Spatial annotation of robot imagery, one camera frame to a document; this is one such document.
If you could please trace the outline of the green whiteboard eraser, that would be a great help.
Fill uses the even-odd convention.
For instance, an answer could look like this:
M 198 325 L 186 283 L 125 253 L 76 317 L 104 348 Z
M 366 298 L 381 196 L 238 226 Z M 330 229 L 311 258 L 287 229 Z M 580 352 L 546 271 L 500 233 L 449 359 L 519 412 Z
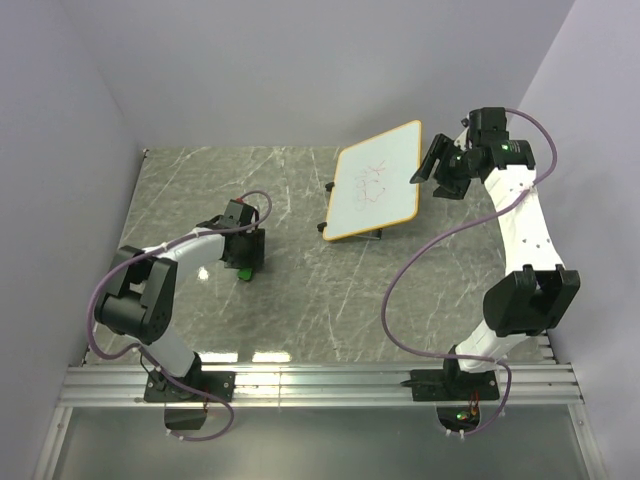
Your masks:
M 254 278 L 256 270 L 254 268 L 242 268 L 237 271 L 237 278 L 244 282 L 249 282 Z

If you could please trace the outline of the yellow framed whiteboard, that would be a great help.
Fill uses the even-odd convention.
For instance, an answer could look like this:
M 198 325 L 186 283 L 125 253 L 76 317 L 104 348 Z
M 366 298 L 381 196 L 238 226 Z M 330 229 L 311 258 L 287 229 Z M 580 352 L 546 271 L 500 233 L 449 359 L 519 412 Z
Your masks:
M 413 220 L 419 186 L 422 123 L 413 120 L 345 148 L 338 156 L 326 241 Z

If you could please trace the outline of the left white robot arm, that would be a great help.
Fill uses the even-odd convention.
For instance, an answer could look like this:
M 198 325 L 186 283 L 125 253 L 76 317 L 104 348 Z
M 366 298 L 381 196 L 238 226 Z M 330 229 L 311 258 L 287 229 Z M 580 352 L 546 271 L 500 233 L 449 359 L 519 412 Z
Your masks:
M 232 199 L 223 214 L 196 225 L 164 245 L 120 248 L 111 271 L 98 288 L 90 312 L 93 321 L 130 338 L 141 359 L 153 365 L 144 399 L 149 403 L 190 402 L 216 396 L 230 401 L 232 372 L 203 370 L 171 326 L 176 286 L 200 267 L 221 261 L 250 280 L 264 265 L 264 215 L 244 198 Z

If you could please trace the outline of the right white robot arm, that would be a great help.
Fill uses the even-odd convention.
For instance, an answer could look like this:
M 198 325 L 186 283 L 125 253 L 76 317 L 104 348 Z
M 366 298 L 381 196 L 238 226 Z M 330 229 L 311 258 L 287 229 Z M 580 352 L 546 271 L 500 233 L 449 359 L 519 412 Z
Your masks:
M 505 276 L 483 297 L 481 323 L 451 348 L 436 382 L 446 399 L 499 397 L 495 360 L 526 339 L 555 328 L 580 288 L 549 235 L 537 193 L 531 145 L 507 130 L 508 109 L 483 107 L 469 112 L 464 132 L 434 137 L 413 184 L 434 178 L 434 196 L 461 200 L 471 182 L 481 181 L 498 213 L 505 253 Z

